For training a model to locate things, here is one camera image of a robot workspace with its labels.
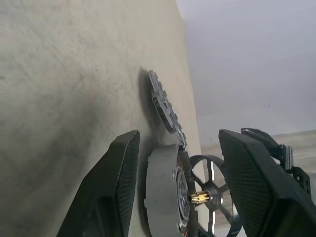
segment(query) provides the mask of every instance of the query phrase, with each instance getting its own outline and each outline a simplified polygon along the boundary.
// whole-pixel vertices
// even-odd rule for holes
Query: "white wall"
[[[316,129],[316,0],[177,0],[200,141]]]

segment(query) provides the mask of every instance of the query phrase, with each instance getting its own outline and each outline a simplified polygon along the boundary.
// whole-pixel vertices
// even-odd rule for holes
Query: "concrete wall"
[[[200,142],[316,129],[315,0],[178,0]]]
[[[139,130],[128,236],[147,237],[147,158],[154,147],[175,142],[154,108],[147,70],[158,74],[168,93],[187,151],[200,153],[175,2],[0,5],[0,236],[56,237],[87,172],[118,135]]]

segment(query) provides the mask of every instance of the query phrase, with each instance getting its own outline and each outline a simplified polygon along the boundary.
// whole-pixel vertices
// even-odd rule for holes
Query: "wheel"
[[[194,173],[194,167],[202,160],[206,160],[207,170],[208,170],[208,181],[202,182],[199,177],[197,177]],[[198,236],[199,237],[216,237],[214,234],[214,225],[215,225],[215,211],[220,210],[221,213],[225,216],[228,223],[231,225],[230,230],[227,234],[227,237],[236,237],[240,232],[242,224],[239,219],[239,215],[235,208],[235,205],[232,200],[232,208],[231,212],[223,205],[223,193],[229,192],[228,185],[225,183],[224,185],[218,187],[214,183],[214,175],[213,175],[213,164],[215,164],[222,174],[227,175],[224,161],[216,156],[193,156],[190,157],[190,162],[192,166],[191,176],[194,178],[194,181],[201,187],[203,192],[207,192],[209,195],[208,202],[199,203],[198,205],[206,205],[209,211],[209,220],[208,220],[208,230],[202,227],[202,225],[198,224]]]

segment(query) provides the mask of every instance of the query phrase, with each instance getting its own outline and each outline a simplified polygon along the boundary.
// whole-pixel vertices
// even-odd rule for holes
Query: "spoked wheel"
[[[193,156],[190,157],[192,170],[202,160],[206,160],[207,162],[208,181],[204,183],[199,177],[197,177],[193,173],[193,171],[191,173],[191,176],[194,178],[194,181],[196,181],[197,184],[200,185],[202,191],[197,192],[195,195],[191,196],[190,201],[195,206],[206,205],[209,211],[208,230],[202,227],[199,223],[198,236],[216,237],[214,234],[215,211],[219,210],[225,216],[228,223],[231,225],[227,237],[236,237],[240,232],[242,225],[239,220],[239,215],[237,213],[233,200],[231,210],[229,210],[223,205],[223,194],[228,193],[230,195],[228,185],[225,183],[224,185],[218,187],[214,183],[213,164],[219,168],[219,170],[225,177],[227,173],[223,165],[224,161],[216,156]]]

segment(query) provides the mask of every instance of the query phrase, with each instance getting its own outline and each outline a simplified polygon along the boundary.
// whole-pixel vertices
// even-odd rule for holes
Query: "metal shaft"
[[[209,201],[209,193],[206,191],[196,192],[190,196],[191,204],[200,204]]]

